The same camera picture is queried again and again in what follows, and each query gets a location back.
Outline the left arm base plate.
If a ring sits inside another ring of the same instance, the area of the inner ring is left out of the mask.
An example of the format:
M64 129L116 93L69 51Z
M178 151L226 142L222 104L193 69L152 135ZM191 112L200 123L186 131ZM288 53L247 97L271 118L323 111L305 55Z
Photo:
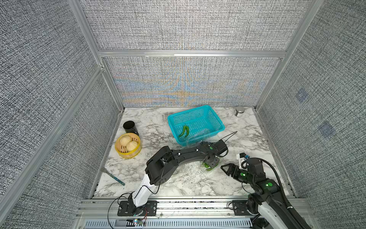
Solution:
M136 207L131 199L121 201L117 216L119 217L144 217L144 216L156 216L157 201L147 201L143 206Z

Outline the bunch of green peppers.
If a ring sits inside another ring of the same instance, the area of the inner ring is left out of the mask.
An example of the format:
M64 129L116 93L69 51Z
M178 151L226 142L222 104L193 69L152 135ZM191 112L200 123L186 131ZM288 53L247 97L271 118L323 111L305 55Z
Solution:
M211 171L211 170L214 170L218 165L219 165L219 162L214 162L214 163L206 163L206 162L203 162L201 166L206 171Z

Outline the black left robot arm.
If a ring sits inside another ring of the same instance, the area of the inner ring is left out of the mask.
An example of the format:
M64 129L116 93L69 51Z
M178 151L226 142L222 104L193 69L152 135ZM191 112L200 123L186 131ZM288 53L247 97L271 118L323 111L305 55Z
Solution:
M164 146L146 162L142 183L131 196L134 206L144 206L149 197L159 191L160 186L170 179L180 165L199 161L213 169L218 165L220 158L227 154L228 147L223 140L201 141L185 149L170 149Z

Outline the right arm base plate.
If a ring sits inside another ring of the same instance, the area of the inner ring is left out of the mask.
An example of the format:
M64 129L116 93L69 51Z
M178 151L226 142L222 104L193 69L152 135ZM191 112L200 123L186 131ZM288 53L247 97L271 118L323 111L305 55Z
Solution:
M246 200L233 200L231 208L234 211L235 216L255 216L258 213L251 212L246 204Z

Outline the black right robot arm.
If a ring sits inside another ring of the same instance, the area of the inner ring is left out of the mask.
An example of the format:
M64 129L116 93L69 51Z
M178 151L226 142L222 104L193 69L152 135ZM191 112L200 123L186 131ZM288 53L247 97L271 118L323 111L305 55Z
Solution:
M309 229L310 226L287 199L275 168L266 160L250 157L242 165L229 163L221 170L241 184L254 190L248 195L246 211L254 216L253 229Z

